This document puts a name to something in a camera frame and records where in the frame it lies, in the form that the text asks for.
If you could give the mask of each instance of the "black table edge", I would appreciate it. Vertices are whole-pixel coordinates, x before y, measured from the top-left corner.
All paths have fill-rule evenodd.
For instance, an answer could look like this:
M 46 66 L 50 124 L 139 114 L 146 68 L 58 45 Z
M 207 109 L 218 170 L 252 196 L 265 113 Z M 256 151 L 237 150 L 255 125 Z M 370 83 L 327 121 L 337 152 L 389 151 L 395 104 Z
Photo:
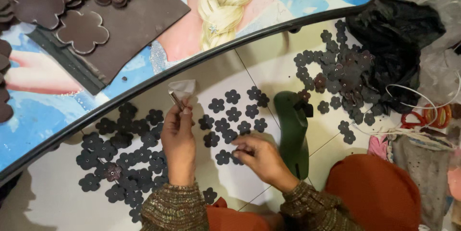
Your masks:
M 143 81 L 142 83 L 138 84 L 137 86 L 125 91 L 124 93 L 118 95 L 117 97 L 111 99 L 110 101 L 102 104 L 101 106 L 95 108 L 94 110 L 90 111 L 83 117 L 77 119 L 76 121 L 72 122 L 71 124 L 67 125 L 65 128 L 61 129 L 56 134 L 49 137 L 47 140 L 43 141 L 38 146 L 31 149 L 29 152 L 21 156 L 19 159 L 14 161 L 12 164 L 7 166 L 0 172 L 0 186 L 3 186 L 8 180 L 13 178 L 15 175 L 19 174 L 23 171 L 27 166 L 32 164 L 35 160 L 43 156 L 45 153 L 53 150 L 56 146 L 58 146 L 61 142 L 67 140 L 68 138 L 72 137 L 78 131 L 82 130 L 86 126 L 90 125 L 91 123 L 95 122 L 101 116 L 104 116 L 108 112 L 112 111 L 113 109 L 117 108 L 119 105 L 123 104 L 131 100 L 132 98 L 140 95 L 141 93 L 147 91 L 148 89 L 156 86 L 157 84 L 168 80 L 169 78 L 195 66 L 200 63 L 203 63 L 211 58 L 214 58 L 222 53 L 225 53 L 229 50 L 235 49 L 242 45 L 248 44 L 250 42 L 256 41 L 258 39 L 262 39 L 267 36 L 271 36 L 273 34 L 277 34 L 283 31 L 288 31 L 296 28 L 300 28 L 309 24 L 314 24 L 317 22 L 322 22 L 326 20 L 332 20 L 336 18 L 342 18 L 349 15 L 353 15 L 359 13 L 367 8 L 368 5 L 373 3 L 374 0 L 370 0 L 369 2 L 358 5 L 358 6 L 351 6 L 341 9 L 335 9 L 330 11 L 319 12 L 315 14 L 311 14 L 308 16 L 304 16 L 301 18 L 296 18 L 278 25 L 274 25 L 262 30 L 258 30 L 251 34 L 239 37 L 234 39 L 226 44 L 223 44 L 219 47 L 215 47 L 208 51 L 202 52 L 196 55 L 193 58 L 190 58 L 182 63 L 179 63 L 157 75 L 154 75 L 152 78 Z

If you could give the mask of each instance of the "orange fabric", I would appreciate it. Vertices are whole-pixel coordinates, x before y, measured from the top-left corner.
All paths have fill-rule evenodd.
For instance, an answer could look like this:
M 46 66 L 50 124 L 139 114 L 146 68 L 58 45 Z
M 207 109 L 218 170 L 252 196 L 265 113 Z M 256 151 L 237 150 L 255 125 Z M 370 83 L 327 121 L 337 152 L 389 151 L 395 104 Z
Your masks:
M 239 212 L 227 208 L 226 201 L 220 197 L 213 206 L 207 205 L 206 213 L 210 231 L 269 231 L 266 220 L 255 213 Z
M 418 230 L 418 187 L 406 171 L 377 156 L 354 154 L 337 162 L 325 191 L 340 197 L 366 231 Z

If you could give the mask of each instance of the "person's right hand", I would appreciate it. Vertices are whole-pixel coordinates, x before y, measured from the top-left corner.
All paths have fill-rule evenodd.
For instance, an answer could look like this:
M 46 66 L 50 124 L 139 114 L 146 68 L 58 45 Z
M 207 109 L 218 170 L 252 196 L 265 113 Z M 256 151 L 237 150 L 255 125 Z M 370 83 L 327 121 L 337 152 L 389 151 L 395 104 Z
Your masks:
M 299 184 L 299 179 L 285 165 L 277 148 L 260 136 L 241 136 L 232 144 L 237 146 L 233 155 L 249 166 L 263 182 L 284 193 Z

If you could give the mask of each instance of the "sparkly sleeve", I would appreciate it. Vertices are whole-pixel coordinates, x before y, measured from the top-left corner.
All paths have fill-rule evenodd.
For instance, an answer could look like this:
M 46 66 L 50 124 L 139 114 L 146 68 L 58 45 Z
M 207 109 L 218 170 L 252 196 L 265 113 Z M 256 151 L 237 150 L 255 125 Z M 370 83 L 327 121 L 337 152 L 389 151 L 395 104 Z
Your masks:
M 141 231 L 209 229 L 205 200 L 197 184 L 165 184 L 142 204 L 141 216 Z
M 318 192 L 305 182 L 290 193 L 283 194 L 285 203 L 282 213 L 296 219 L 301 230 L 319 231 L 362 231 L 354 222 L 341 199 L 324 192 Z

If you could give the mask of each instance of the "person's left hand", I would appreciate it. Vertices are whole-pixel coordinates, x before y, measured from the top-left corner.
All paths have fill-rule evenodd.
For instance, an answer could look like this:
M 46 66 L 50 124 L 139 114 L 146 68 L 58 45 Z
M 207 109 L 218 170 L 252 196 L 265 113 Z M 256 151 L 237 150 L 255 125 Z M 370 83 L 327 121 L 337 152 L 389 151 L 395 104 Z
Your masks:
M 192 134 L 192 106 L 183 112 L 174 105 L 165 116 L 160 135 L 168 162 L 168 178 L 171 185 L 191 186 L 195 177 L 195 138 Z

